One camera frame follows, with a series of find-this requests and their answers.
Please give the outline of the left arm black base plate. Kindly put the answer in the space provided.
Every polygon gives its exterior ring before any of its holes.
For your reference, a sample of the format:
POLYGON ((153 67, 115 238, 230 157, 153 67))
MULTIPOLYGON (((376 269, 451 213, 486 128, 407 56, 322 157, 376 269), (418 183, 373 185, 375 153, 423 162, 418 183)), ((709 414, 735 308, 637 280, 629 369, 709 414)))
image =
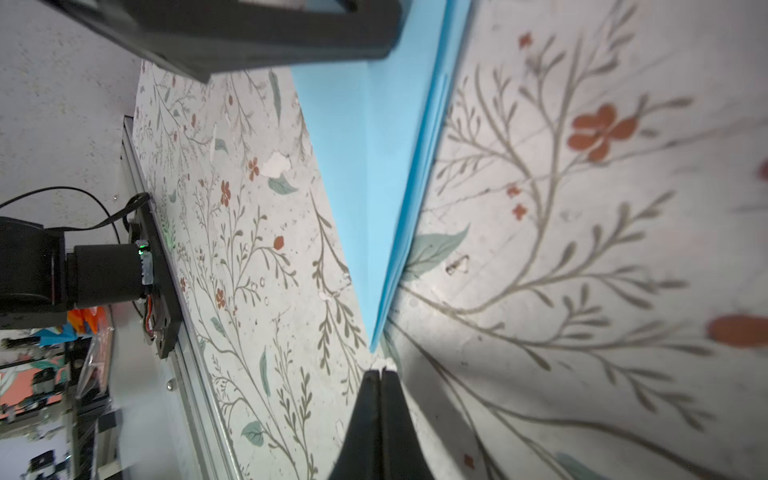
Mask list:
POLYGON ((151 196, 141 192, 130 199, 128 207, 131 211, 124 219, 124 226, 145 263, 142 271, 147 310, 144 329, 154 342, 159 358, 166 359, 177 345, 184 323, 183 310, 151 196))

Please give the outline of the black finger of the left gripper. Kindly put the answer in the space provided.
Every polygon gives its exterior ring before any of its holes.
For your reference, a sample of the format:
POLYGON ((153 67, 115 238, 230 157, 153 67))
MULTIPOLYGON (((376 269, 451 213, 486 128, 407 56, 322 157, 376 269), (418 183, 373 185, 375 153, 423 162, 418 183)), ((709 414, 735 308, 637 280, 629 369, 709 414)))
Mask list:
POLYGON ((398 1, 304 10, 243 1, 49 1, 47 7, 134 55, 206 83, 214 74, 378 60, 400 35, 398 1))

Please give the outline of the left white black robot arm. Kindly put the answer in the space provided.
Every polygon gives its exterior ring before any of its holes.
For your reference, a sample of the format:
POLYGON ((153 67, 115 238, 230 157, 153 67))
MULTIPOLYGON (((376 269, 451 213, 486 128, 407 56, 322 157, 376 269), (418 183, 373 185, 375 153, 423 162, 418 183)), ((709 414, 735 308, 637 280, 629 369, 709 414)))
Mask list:
MULTIPOLYGON (((54 1, 51 8, 175 74, 378 60, 400 31, 397 1, 303 10, 243 1, 54 1)), ((160 255, 151 241, 68 247, 66 229, 1 221, 1 326, 63 325, 71 310, 149 300, 160 255)))

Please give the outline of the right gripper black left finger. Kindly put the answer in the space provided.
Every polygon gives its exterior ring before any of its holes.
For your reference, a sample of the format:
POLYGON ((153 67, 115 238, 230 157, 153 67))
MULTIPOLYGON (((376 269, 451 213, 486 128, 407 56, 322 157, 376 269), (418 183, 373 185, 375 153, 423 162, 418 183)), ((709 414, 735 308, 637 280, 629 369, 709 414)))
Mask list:
POLYGON ((331 480, 382 478, 381 377, 364 374, 331 480))

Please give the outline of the light blue square paper sheet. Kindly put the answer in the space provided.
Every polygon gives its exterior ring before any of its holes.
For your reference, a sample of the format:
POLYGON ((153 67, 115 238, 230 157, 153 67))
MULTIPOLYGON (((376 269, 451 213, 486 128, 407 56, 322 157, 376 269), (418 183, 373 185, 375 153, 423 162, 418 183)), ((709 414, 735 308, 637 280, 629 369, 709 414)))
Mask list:
POLYGON ((413 241, 470 9, 411 1, 385 59, 292 69, 370 348, 413 241))

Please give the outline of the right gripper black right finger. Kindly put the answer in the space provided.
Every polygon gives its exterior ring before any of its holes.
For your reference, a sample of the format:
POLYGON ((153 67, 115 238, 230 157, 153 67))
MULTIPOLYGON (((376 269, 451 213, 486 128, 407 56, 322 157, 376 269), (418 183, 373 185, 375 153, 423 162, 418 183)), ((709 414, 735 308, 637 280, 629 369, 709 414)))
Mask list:
POLYGON ((432 480, 395 371, 381 372, 380 426, 382 478, 432 480))

